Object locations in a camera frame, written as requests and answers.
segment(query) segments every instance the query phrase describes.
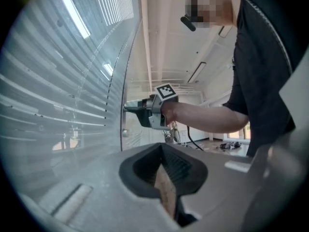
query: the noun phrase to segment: man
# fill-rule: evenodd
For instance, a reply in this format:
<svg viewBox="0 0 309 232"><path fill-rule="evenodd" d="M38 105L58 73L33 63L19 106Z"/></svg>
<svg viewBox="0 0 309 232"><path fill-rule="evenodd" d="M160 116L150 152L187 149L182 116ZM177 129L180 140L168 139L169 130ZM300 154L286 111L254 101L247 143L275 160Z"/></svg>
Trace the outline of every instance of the man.
<svg viewBox="0 0 309 232"><path fill-rule="evenodd" d="M259 146L273 143L294 128L279 90L308 45L308 33L304 35L307 30L300 36L301 28L293 24L299 17L292 4L287 7L284 0L251 1L273 23L287 49L292 70L268 25L245 0L187 0L186 14L198 22L197 26L234 25L238 28L232 93L222 107L203 108L176 102L166 102L162 106L168 123L175 120L207 132L238 131L250 121L248 156L254 156Z"/></svg>

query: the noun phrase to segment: hand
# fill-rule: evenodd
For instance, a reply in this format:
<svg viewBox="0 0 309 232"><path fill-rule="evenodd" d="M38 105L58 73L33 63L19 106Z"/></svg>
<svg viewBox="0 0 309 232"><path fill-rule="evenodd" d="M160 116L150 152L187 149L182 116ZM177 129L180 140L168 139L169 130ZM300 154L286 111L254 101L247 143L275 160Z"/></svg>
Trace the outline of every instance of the hand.
<svg viewBox="0 0 309 232"><path fill-rule="evenodd" d="M163 103L161 107L161 113L166 118L166 124L169 125L172 121L176 120L176 113L175 113L175 104L177 102L166 101Z"/></svg>

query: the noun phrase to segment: forearm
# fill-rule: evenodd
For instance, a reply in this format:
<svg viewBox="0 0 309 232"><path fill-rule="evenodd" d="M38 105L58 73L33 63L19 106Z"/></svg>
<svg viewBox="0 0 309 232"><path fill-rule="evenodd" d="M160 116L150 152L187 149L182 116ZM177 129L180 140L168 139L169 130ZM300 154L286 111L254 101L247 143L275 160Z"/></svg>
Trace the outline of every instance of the forearm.
<svg viewBox="0 0 309 232"><path fill-rule="evenodd" d="M248 117L227 107L199 107L186 103L170 104L174 119L187 126L213 133L229 133L243 128Z"/></svg>

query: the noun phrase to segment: ceiling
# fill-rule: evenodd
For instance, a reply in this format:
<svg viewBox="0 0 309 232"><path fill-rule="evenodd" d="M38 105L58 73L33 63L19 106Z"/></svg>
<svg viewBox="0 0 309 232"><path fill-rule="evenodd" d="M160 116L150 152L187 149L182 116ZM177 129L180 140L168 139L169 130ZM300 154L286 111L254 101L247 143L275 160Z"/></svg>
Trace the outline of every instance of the ceiling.
<svg viewBox="0 0 309 232"><path fill-rule="evenodd" d="M150 83L152 88L161 83L172 83L184 90L194 90L196 84L206 86L231 62L236 28L233 27L225 38L219 36L222 27L218 26L191 32L180 21L184 16L185 0L141 0L141 4L146 27L142 26L145 37L140 39L143 38L143 46L146 46L146 58L140 72L145 75L142 79L141 74L135 75L131 80L144 87L143 91L146 87L149 89ZM197 70L200 62L207 64Z"/></svg>

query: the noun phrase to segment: cable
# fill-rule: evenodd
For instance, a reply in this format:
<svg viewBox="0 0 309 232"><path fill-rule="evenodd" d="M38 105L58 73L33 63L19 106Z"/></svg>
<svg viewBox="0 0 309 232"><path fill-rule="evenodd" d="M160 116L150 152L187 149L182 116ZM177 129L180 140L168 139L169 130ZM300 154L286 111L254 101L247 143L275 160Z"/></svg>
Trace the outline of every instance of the cable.
<svg viewBox="0 0 309 232"><path fill-rule="evenodd" d="M190 141L196 146L198 147L201 151L204 151L200 146L198 146L190 137L190 127L187 126L187 130L188 130L188 138L190 139Z"/></svg>

